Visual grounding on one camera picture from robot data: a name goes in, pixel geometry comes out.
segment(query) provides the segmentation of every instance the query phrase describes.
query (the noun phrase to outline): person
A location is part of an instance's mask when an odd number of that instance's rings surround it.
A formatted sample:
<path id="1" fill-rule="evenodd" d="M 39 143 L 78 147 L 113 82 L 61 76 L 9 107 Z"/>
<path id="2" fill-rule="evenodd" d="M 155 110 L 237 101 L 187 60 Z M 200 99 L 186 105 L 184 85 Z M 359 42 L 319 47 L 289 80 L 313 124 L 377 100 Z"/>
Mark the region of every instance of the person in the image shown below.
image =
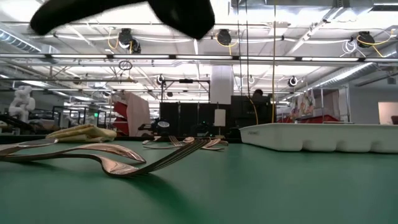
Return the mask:
<path id="1" fill-rule="evenodd" d="M 254 91 L 253 96 L 262 96 L 263 92 L 260 89 Z"/>

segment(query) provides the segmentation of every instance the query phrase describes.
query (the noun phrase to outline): yellow cable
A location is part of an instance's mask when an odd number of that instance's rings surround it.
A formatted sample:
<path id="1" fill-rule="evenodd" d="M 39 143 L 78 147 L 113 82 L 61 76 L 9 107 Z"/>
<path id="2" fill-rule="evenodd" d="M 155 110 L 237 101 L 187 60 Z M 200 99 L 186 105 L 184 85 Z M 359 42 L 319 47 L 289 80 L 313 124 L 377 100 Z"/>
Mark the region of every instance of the yellow cable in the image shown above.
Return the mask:
<path id="1" fill-rule="evenodd" d="M 254 114 L 256 115 L 256 124 L 259 124 L 259 118 L 257 116 L 257 110 L 256 110 L 256 106 L 254 105 L 253 101 L 250 99 L 249 96 L 246 95 L 246 97 L 250 100 L 250 103 L 253 105 L 254 108 Z"/>
<path id="2" fill-rule="evenodd" d="M 132 45 L 133 45 L 133 43 L 132 43 L 132 41 L 130 41 L 130 54 L 131 54 Z"/>
<path id="3" fill-rule="evenodd" d="M 118 34 L 118 38 L 116 38 L 116 45 L 114 47 L 111 45 L 111 41 L 109 39 L 110 37 L 111 37 L 111 32 L 109 32 L 109 36 L 108 36 L 108 45 L 110 48 L 116 49 L 116 47 L 118 47 L 118 44 L 119 44 L 119 34 Z"/>
<path id="4" fill-rule="evenodd" d="M 380 42 L 380 43 L 376 43 L 376 44 L 372 44 L 372 43 L 363 42 L 362 40 L 360 40 L 360 39 L 359 39 L 360 35 L 358 35 L 358 36 L 356 37 L 356 40 L 357 40 L 359 43 L 362 43 L 362 44 L 367 44 L 367 45 L 372 45 L 372 46 L 374 46 L 374 45 L 381 45 L 381 44 L 385 44 L 385 43 L 387 43 L 388 41 L 390 41 L 390 39 L 391 39 L 391 37 L 392 37 L 392 33 L 393 33 L 393 32 L 394 32 L 394 31 L 393 31 L 393 30 L 391 30 L 390 37 L 389 37 L 387 40 L 385 40 L 385 41 L 382 41 L 382 42 Z"/>
<path id="5" fill-rule="evenodd" d="M 274 102 L 272 105 L 272 118 L 271 118 L 271 123 L 275 122 L 274 117 L 275 117 L 275 52 L 276 52 L 276 0 L 274 1 L 274 59 L 272 61 L 272 102 Z"/>
<path id="6" fill-rule="evenodd" d="M 385 57 L 385 56 L 383 56 L 381 53 L 380 53 L 380 51 L 378 51 L 378 49 L 373 45 L 372 46 L 373 48 L 374 48 L 374 50 L 380 55 L 380 57 Z"/>
<path id="7" fill-rule="evenodd" d="M 217 43 L 220 44 L 220 45 L 223 46 L 223 47 L 229 47 L 229 55 L 231 55 L 231 47 L 235 46 L 235 45 L 239 42 L 239 40 L 237 40 L 237 41 L 235 42 L 235 44 L 233 44 L 233 45 L 231 45 L 231 44 L 229 44 L 229 45 L 223 45 L 222 43 L 220 43 L 220 42 L 217 40 L 217 37 L 218 37 L 218 33 L 216 33 L 216 41 L 217 41 Z"/>

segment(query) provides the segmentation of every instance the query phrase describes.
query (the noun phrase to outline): white plastic tray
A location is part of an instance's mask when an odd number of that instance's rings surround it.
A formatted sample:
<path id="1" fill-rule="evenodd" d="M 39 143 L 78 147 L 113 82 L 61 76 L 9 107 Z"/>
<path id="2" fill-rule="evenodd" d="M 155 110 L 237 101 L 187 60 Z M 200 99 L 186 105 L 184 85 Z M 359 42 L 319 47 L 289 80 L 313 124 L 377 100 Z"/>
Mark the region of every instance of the white plastic tray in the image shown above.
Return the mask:
<path id="1" fill-rule="evenodd" d="M 398 153 L 398 126 L 260 124 L 241 128 L 243 143 L 277 151 Z"/>

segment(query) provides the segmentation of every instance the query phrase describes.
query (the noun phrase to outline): green tabletop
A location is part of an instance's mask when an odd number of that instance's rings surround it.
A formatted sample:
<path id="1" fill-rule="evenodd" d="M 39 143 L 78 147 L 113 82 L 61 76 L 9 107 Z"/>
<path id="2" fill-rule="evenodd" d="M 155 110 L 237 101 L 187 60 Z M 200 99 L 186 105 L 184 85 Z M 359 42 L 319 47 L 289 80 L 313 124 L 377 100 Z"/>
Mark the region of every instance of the green tabletop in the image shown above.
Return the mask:
<path id="1" fill-rule="evenodd" d="M 114 143 L 147 162 L 171 152 Z M 398 223 L 397 173 L 395 155 L 275 152 L 245 144 L 197 151 L 134 179 L 109 177 L 88 159 L 0 162 L 0 222 Z"/>

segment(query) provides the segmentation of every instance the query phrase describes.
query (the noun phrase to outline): beige towel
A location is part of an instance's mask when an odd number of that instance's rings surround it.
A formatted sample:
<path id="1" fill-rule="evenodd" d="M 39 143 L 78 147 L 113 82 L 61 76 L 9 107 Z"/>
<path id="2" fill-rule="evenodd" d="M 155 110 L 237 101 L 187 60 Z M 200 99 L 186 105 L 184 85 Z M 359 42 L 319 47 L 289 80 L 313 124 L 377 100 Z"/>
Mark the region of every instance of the beige towel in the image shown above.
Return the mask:
<path id="1" fill-rule="evenodd" d="M 104 142 L 112 141 L 116 132 L 84 124 L 48 134 L 46 138 L 57 138 L 59 142 Z"/>

